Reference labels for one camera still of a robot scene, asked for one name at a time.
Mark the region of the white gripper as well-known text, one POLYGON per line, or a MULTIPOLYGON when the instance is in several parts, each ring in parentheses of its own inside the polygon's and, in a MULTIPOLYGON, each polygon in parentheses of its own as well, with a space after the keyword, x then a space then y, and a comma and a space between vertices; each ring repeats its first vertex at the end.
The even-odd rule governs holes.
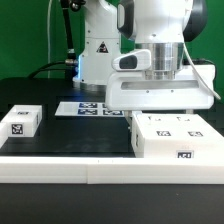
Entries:
POLYGON ((187 65, 167 80, 146 79, 144 71, 115 72, 108 80, 105 103, 110 110, 195 110, 209 109, 214 96, 187 65))

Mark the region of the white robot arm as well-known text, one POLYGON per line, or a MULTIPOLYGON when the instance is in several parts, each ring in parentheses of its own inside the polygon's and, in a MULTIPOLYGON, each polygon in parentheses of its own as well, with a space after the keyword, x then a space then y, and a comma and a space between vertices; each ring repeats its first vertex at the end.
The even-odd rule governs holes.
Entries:
POLYGON ((215 67, 194 64, 186 44, 207 23, 205 0, 70 0, 85 8, 85 48, 69 51, 76 88, 103 91, 111 110, 208 109, 215 67))

